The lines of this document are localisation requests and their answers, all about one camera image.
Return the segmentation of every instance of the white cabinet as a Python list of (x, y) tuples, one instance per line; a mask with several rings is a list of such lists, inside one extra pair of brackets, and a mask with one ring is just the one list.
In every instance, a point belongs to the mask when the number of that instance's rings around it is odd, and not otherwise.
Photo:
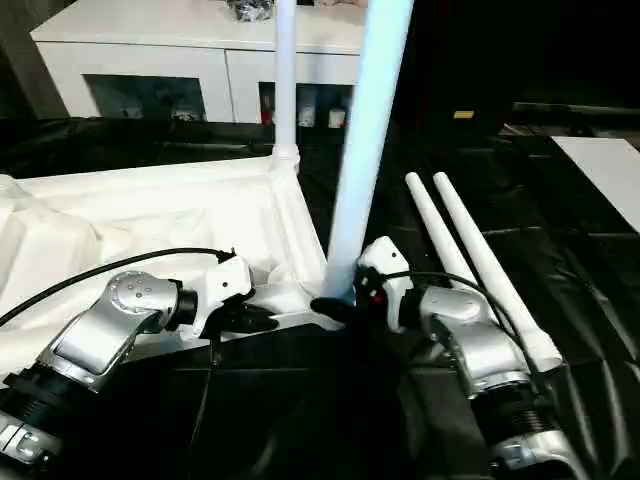
[[(275, 27), (223, 0), (77, 0), (31, 37), (72, 116), (269, 123)], [(317, 100), (330, 123), (356, 82), (364, 10), (298, 6), (296, 32), (303, 116)]]
[[(268, 115), (264, 111), (264, 98), (269, 95), (269, 88), (275, 82), (275, 53), (228, 50), (226, 55), (236, 121), (263, 123)], [(296, 82), (310, 86), (352, 86), (358, 76), (358, 64), (357, 55), (298, 53)], [(336, 91), (338, 93), (333, 95), (333, 101), (336, 104), (348, 103), (350, 92), (346, 89)]]
[(234, 120), (223, 50), (62, 42), (38, 47), (71, 116)]

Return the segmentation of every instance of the black cable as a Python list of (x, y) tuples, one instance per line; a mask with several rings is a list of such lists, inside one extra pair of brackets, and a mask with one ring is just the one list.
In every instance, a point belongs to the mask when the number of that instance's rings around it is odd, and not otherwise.
[[(505, 334), (509, 336), (509, 338), (511, 338), (515, 342), (516, 345), (518, 345), (518, 347), (520, 347), (520, 350), (522, 350), (522, 354), (524, 356), (525, 362), (529, 367), (529, 371), (531, 372), (531, 377), (533, 379), (534, 384), (538, 388), (538, 390), (541, 393), (545, 393), (547, 395), (551, 394), (551, 392), (549, 391), (549, 387), (547, 386), (546, 382), (542, 378), (542, 374), (540, 373), (540, 370), (538, 369), (535, 362), (531, 358), (529, 349), (527, 348), (527, 345), (525, 344), (522, 338), (522, 335), (520, 335), (520, 331), (517, 329), (513, 319), (511, 318), (511, 315), (509, 315), (509, 312), (507, 312), (507, 309), (504, 307), (502, 302), (500, 302), (500, 300), (496, 298), (495, 295), (493, 295), (491, 292), (489, 292), (485, 288), (482, 288), (477, 283), (472, 282), (471, 280), (467, 280), (464, 277), (455, 275), (453, 273), (447, 273), (447, 272), (422, 272), (422, 271), (407, 270), (404, 272), (395, 272), (395, 273), (383, 275), (383, 281), (391, 280), (393, 278), (402, 278), (402, 277), (445, 278), (447, 280), (452, 280), (454, 282), (462, 283), (463, 285), (466, 285), (469, 288), (472, 288), (478, 293), (484, 295), (484, 297), (487, 299), (487, 302), (489, 303), (489, 306), (492, 307), (493, 310), (497, 310), (496, 318), (502, 330), (505, 332)], [(509, 325), (509, 330), (507, 330), (504, 322), (506, 322)]]
[(200, 406), (198, 407), (198, 413), (196, 414), (196, 420), (193, 425), (193, 430), (191, 431), (191, 440), (189, 441), (189, 450), (188, 450), (188, 459), (189, 465), (187, 465), (187, 479), (191, 480), (192, 478), (192, 468), (191, 465), (195, 463), (194, 461), (194, 450), (198, 441), (200, 440), (200, 430), (202, 429), (202, 420), (204, 419), (204, 414), (207, 409), (207, 403), (209, 401), (209, 386), (211, 385), (211, 377), (213, 376), (213, 369), (216, 366), (215, 358), (218, 355), (216, 351), (216, 347), (214, 346), (214, 341), (211, 340), (209, 342), (209, 369), (207, 371), (207, 376), (205, 377), (204, 386), (202, 387), (202, 395), (200, 397)]
[(101, 273), (108, 272), (109, 270), (114, 270), (116, 268), (124, 267), (126, 265), (131, 265), (132, 263), (141, 262), (143, 260), (148, 260), (150, 258), (163, 257), (166, 255), (175, 255), (179, 253), (202, 253), (207, 255), (215, 255), (218, 258), (219, 262), (223, 262), (233, 257), (234, 253), (223, 252), (222, 250), (214, 250), (213, 248), (197, 248), (197, 247), (184, 247), (184, 248), (168, 248), (166, 250), (157, 250), (155, 252), (143, 253), (141, 255), (136, 255), (133, 257), (125, 258), (122, 260), (118, 260), (117, 262), (108, 263), (106, 265), (102, 265), (97, 268), (93, 268), (91, 270), (87, 270), (86, 272), (79, 273), (78, 275), (67, 278), (60, 283), (56, 283), (55, 285), (43, 290), (42, 292), (34, 295), (33, 297), (25, 300), (20, 305), (12, 308), (7, 313), (0, 317), (0, 327), (9, 323), (14, 317), (17, 317), (22, 312), (31, 308), (36, 303), (41, 302), (45, 298), (48, 298), (60, 290), (64, 290), (71, 285), (75, 285), (76, 283), (82, 282), (87, 278), (95, 277), (96, 275), (100, 275)]

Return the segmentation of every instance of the cabinet door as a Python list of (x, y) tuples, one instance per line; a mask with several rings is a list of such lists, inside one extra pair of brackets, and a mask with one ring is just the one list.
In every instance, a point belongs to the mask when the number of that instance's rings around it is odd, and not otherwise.
[(71, 116), (234, 120), (222, 50), (56, 42), (38, 48)]
[[(226, 55), (236, 121), (270, 123), (275, 108), (275, 53), (227, 50)], [(358, 64), (357, 55), (296, 55), (299, 125), (344, 124)]]

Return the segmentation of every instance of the white pole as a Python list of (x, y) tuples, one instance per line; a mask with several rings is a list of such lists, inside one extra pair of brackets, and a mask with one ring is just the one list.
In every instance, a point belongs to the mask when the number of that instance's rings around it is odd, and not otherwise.
[[(453, 273), (478, 283), (418, 174), (415, 172), (407, 173), (404, 179), (407, 182), (413, 201), (418, 207), (418, 212), (420, 212), (422, 222), (429, 233), (429, 238), (431, 238), (433, 246), (436, 247), (436, 252), (438, 252), (438, 257), (445, 272)], [(451, 286), (475, 292), (473, 288), (464, 283), (451, 281)], [(489, 318), (496, 323), (498, 321), (491, 309), (489, 310)]]
[(373, 0), (345, 141), (323, 295), (351, 299), (413, 0)]
[(545, 372), (560, 365), (562, 356), (553, 340), (536, 324), (453, 188), (449, 177), (440, 172), (434, 175), (433, 179), (485, 288), (504, 305), (538, 369)]
[(296, 3), (296, 0), (276, 0), (276, 144), (273, 155), (297, 163)]

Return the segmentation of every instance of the black plastic sheet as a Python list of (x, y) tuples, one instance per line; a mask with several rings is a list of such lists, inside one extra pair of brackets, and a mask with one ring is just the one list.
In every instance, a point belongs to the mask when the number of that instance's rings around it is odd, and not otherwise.
[[(0, 168), (23, 178), (262, 155), (271, 138), (138, 121), (2, 127), (15, 135), (0, 140)], [(342, 138), (299, 138), (299, 180), (326, 249)], [(441, 169), (566, 359), (547, 377), (588, 470), (640, 478), (640, 237), (549, 139), (390, 134), (367, 241), (389, 235), (413, 267), (440, 268), (404, 175), (434, 191)], [(99, 457), (105, 473), (149, 477), (489, 478), (455, 375), (411, 364), (417, 341), (304, 327), (226, 345), (214, 370), (207, 349), (128, 365), (66, 472)]]

